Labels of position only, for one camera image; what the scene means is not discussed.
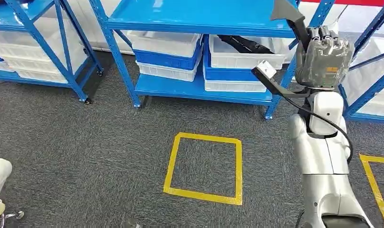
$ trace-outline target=shelf caster wheel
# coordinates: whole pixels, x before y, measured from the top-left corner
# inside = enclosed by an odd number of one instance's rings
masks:
[[[19,211],[19,212],[17,212],[17,216],[16,216],[16,219],[17,220],[20,220],[20,219],[22,219],[24,217],[24,211]]]
[[[99,77],[102,77],[102,76],[104,75],[104,71],[97,71],[97,75],[98,75]]]
[[[87,98],[87,99],[84,101],[84,103],[85,103],[86,105],[90,105],[90,104],[93,103],[93,101],[92,101],[90,98]]]

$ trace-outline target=orange label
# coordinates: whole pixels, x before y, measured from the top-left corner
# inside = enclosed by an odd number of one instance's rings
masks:
[[[338,68],[337,67],[327,67],[326,71],[327,72],[334,72],[334,73],[336,73],[338,71]]]

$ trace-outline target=white robot body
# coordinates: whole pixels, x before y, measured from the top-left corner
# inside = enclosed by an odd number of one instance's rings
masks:
[[[324,105],[328,95],[332,96],[326,108],[318,107]],[[318,92],[308,100],[312,104],[313,112],[346,131],[346,123],[342,117],[343,100],[341,102],[339,99],[342,98],[334,95],[334,92]],[[322,217],[327,215],[361,218],[369,227],[373,227],[350,186],[346,161],[350,148],[347,139],[333,127],[326,127],[317,122],[324,121],[318,118],[310,120],[310,130],[318,136],[315,137],[307,132],[306,121],[299,114],[293,115],[289,121],[294,154],[303,174],[306,222],[304,227],[324,228]]]

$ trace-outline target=chair leg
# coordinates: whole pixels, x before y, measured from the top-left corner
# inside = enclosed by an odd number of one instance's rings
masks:
[[[17,213],[12,213],[12,214],[7,214],[7,215],[2,214],[0,216],[0,228],[4,228],[6,220],[11,218],[11,217],[15,217],[17,220],[20,220],[24,217],[24,212],[19,211]]]

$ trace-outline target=yellow tape square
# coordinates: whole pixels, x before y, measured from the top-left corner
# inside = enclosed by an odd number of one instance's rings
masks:
[[[208,194],[203,192],[171,188],[171,180],[173,179],[175,159],[177,157],[178,147],[179,147],[181,138],[235,144],[235,197],[219,196],[219,195],[213,195],[213,194]],[[192,134],[192,133],[184,133],[184,132],[178,133],[174,138],[173,149],[171,150],[171,156],[170,156],[170,161],[168,163],[167,175],[165,176],[163,191],[165,193],[176,195],[176,196],[183,196],[183,197],[213,201],[218,203],[242,205],[242,144],[241,144],[241,141],[238,139],[211,136],[211,135]]]
[[[384,199],[380,193],[380,190],[377,185],[377,181],[373,175],[373,171],[371,170],[371,166],[369,162],[379,162],[384,163],[384,157],[375,157],[360,154],[360,160],[363,164],[365,174],[368,178],[368,182],[370,182],[371,190],[373,191],[375,201],[377,201],[377,205],[381,211],[382,217],[384,218]]]

